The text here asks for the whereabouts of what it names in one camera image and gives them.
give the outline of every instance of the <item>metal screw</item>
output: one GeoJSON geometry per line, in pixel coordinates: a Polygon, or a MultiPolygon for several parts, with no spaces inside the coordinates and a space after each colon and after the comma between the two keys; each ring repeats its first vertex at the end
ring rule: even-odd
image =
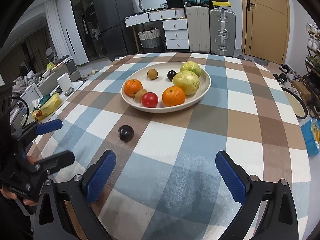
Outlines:
{"type": "Polygon", "coordinates": [[[44,184],[45,184],[46,186],[49,186],[49,185],[51,184],[51,179],[47,179],[47,180],[44,182],[44,184]]]}
{"type": "Polygon", "coordinates": [[[251,179],[252,181],[258,181],[258,180],[259,180],[259,178],[258,178],[257,175],[251,175],[251,176],[250,176],[250,179],[251,179]]]}
{"type": "Polygon", "coordinates": [[[81,175],[76,175],[76,176],[73,177],[73,180],[74,181],[79,181],[79,180],[81,180],[81,178],[82,178],[81,175]]]}
{"type": "Polygon", "coordinates": [[[281,183],[282,185],[284,185],[284,186],[288,184],[288,182],[287,182],[285,179],[281,179],[281,180],[280,180],[280,183],[281,183]]]}
{"type": "Polygon", "coordinates": [[[26,190],[30,191],[31,190],[31,185],[29,183],[26,184],[26,190]]]}

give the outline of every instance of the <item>orange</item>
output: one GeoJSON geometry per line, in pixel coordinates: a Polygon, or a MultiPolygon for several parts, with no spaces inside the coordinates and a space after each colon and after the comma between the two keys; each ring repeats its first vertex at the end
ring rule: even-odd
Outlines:
{"type": "Polygon", "coordinates": [[[140,89],[142,89],[142,84],[137,79],[130,79],[124,84],[124,92],[129,97],[133,97],[140,89]]]}
{"type": "Polygon", "coordinates": [[[162,102],[165,106],[177,106],[184,103],[186,94],[184,91],[176,86],[169,87],[162,94],[162,102]]]}

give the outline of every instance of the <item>ceiling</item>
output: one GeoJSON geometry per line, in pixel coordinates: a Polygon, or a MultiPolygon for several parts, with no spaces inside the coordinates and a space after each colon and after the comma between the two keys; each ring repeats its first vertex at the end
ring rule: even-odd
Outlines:
{"type": "Polygon", "coordinates": [[[35,11],[37,6],[46,1],[49,0],[35,0],[21,16],[20,20],[9,34],[3,47],[0,49],[0,60],[2,60],[5,55],[7,55],[17,44],[22,42],[26,37],[47,25],[47,20],[43,11],[39,11],[38,14],[32,15],[32,17],[26,17],[26,15],[31,14],[32,11],[35,11]]]}

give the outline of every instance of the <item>person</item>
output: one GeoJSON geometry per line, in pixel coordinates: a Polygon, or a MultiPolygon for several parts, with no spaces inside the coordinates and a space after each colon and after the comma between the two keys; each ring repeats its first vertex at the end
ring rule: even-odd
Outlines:
{"type": "MultiPolygon", "coordinates": [[[[27,156],[27,159],[31,164],[36,161],[32,156],[27,156]]],[[[25,216],[15,202],[15,199],[18,198],[17,195],[4,186],[0,192],[0,239],[33,239],[30,217],[25,216]]],[[[31,207],[37,204],[29,199],[23,199],[23,203],[31,207]]]]}

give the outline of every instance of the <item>paper towel roll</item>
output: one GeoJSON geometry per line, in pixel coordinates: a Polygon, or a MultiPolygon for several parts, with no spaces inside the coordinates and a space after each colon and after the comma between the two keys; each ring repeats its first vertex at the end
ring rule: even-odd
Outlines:
{"type": "Polygon", "coordinates": [[[63,92],[66,92],[69,88],[73,87],[68,73],[64,73],[61,77],[59,77],[57,82],[63,92]]]}

